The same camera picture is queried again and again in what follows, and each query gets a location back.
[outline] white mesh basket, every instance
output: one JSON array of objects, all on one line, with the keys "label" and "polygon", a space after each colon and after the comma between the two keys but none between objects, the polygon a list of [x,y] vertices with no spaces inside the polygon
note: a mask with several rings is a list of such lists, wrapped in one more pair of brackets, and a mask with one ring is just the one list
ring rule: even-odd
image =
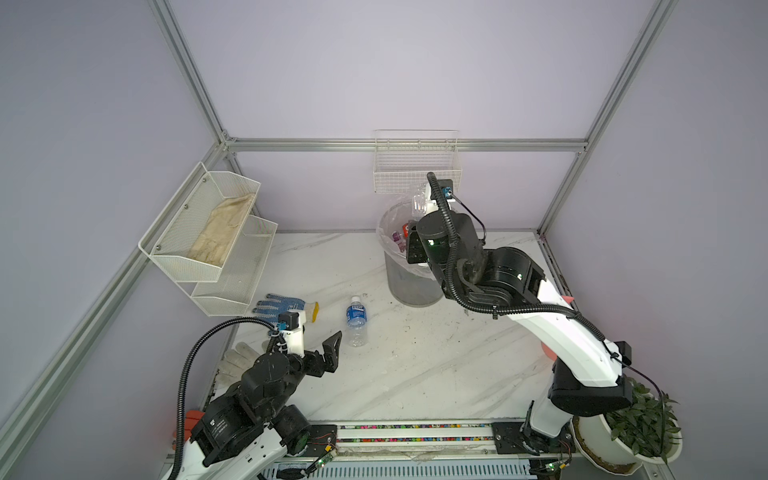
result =
[{"label": "white mesh basket", "polygon": [[248,216],[219,281],[198,283],[192,291],[192,300],[208,316],[247,315],[275,232],[277,223]]},{"label": "white mesh basket", "polygon": [[373,190],[378,194],[407,194],[424,184],[428,172],[453,180],[458,190],[462,169],[456,144],[458,131],[378,130],[373,158]]},{"label": "white mesh basket", "polygon": [[[259,186],[259,182],[232,172],[206,170],[160,239],[149,252],[145,253],[174,282],[218,281],[227,267],[234,244],[226,252],[222,266],[192,260],[187,258],[187,254],[205,228],[214,208],[227,198],[253,194],[253,199],[248,206],[248,210],[251,210],[256,201]],[[245,222],[240,225],[236,237],[240,235],[244,224]]]}]

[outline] aluminum frame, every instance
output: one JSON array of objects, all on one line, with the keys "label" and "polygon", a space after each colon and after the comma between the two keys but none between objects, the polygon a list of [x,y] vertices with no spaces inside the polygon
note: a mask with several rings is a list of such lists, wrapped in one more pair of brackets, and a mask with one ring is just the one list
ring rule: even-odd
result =
[{"label": "aluminum frame", "polygon": [[[210,99],[203,79],[194,64],[190,49],[179,28],[178,21],[168,0],[147,0],[179,65],[190,91],[200,107],[210,131],[216,138],[203,163],[206,168],[225,160],[232,171],[241,173],[235,152],[238,151],[374,151],[373,139],[306,139],[306,138],[232,138],[223,129]],[[545,214],[537,235],[547,262],[558,278],[555,282],[563,293],[568,292],[560,270],[549,250],[545,234],[551,227],[563,203],[584,170],[586,163],[618,109],[627,89],[637,75],[637,70],[677,0],[657,0],[635,41],[627,60],[614,81],[599,114],[595,118],[586,139],[464,139],[459,140],[460,151],[572,151],[576,153],[565,179]],[[173,212],[180,207],[198,178],[190,176],[171,198],[161,217],[153,225],[156,233],[162,231]],[[96,303],[70,335],[54,359],[20,402],[8,421],[0,429],[0,480],[10,477],[13,468],[29,450],[37,434],[66,395],[77,374],[109,327],[125,298],[132,291],[149,259],[135,248],[112,281],[98,297]]]}]

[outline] white glove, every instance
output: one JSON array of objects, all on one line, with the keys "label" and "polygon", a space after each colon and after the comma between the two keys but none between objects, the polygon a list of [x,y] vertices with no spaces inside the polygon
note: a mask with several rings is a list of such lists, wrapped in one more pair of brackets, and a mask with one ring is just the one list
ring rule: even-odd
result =
[{"label": "white glove", "polygon": [[253,366],[257,358],[259,354],[245,342],[239,342],[234,349],[227,350],[217,366],[219,369],[216,374],[217,387],[229,387],[239,382],[240,377]]}]

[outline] table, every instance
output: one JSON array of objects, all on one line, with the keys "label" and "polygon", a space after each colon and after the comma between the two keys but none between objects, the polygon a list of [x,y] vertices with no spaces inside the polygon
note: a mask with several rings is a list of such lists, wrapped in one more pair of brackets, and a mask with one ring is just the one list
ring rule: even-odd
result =
[{"label": "table", "polygon": [[[487,248],[503,246],[525,251],[552,278],[533,233],[488,234]],[[353,295],[368,310],[369,344],[343,343],[336,372],[307,376],[290,398],[311,422],[521,418],[550,383],[541,343],[510,319],[447,299],[426,308],[399,303],[375,233],[278,233],[254,302],[266,293],[319,302],[305,347],[320,352],[343,331]],[[242,324],[233,345],[261,353],[265,339],[263,327]]]}]

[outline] plastic bottle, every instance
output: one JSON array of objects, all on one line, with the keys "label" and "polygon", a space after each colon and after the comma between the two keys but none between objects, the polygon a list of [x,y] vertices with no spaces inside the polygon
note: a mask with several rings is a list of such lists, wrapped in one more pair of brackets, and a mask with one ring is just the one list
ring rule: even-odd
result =
[{"label": "plastic bottle", "polygon": [[346,309],[347,336],[351,346],[363,346],[368,343],[367,325],[366,308],[360,302],[360,297],[354,296],[352,304]]}]

